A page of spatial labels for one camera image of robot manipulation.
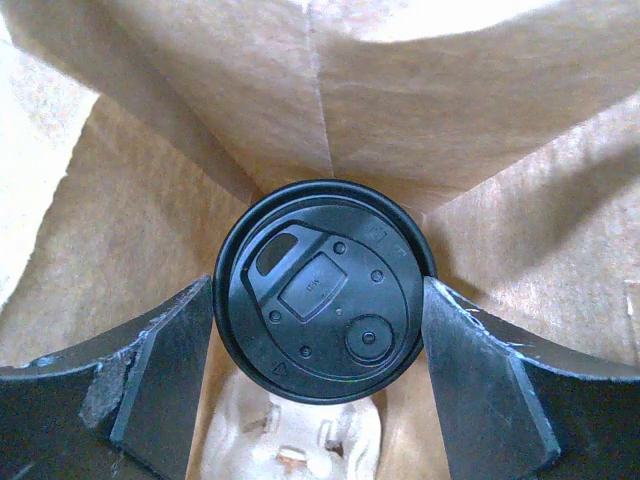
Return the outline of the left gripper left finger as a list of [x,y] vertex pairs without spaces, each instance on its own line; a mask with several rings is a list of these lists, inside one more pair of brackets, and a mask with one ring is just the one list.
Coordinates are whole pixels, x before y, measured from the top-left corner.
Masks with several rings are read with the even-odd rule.
[[4,479],[183,479],[212,280],[75,346],[1,370]]

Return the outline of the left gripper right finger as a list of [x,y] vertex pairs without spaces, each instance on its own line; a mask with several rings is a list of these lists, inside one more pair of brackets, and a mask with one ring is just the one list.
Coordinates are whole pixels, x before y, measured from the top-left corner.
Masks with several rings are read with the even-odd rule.
[[638,368],[546,340],[433,277],[422,336],[452,478],[638,478]]

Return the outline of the single brown pulp carrier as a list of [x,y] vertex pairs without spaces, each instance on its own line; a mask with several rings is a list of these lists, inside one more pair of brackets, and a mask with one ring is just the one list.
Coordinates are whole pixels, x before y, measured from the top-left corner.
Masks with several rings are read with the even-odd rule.
[[380,446],[380,416],[369,397],[302,404],[267,392],[238,371],[215,407],[199,477],[373,479]]

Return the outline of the black cup lid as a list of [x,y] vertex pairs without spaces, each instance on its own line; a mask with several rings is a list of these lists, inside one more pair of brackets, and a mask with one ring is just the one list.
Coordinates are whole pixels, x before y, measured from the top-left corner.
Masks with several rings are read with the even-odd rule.
[[319,405],[372,395],[423,347],[432,251],[376,190],[303,181],[253,205],[218,255],[213,306],[229,355],[280,397]]

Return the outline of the green paper bag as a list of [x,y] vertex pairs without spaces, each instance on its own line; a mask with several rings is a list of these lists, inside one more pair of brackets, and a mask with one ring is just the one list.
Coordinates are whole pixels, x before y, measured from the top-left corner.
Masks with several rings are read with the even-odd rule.
[[[213,292],[236,222],[314,180],[398,204],[472,304],[639,370],[635,1],[3,2],[1,370]],[[422,323],[364,397],[373,479],[454,479]],[[183,479],[238,371],[213,306]]]

